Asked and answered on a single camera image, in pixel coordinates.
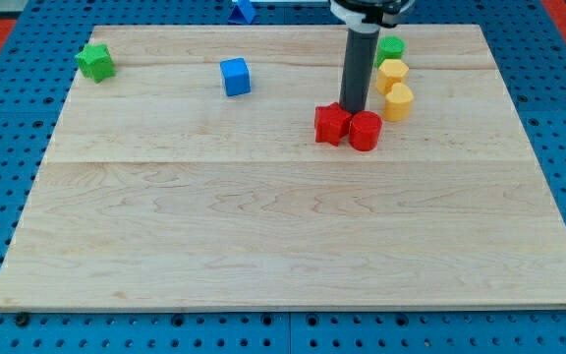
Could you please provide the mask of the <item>white black robot arm flange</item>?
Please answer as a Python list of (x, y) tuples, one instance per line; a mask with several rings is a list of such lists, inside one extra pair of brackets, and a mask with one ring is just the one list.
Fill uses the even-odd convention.
[(416, 0), (330, 0), (330, 11), (349, 29), (371, 32), (395, 28), (415, 9)]

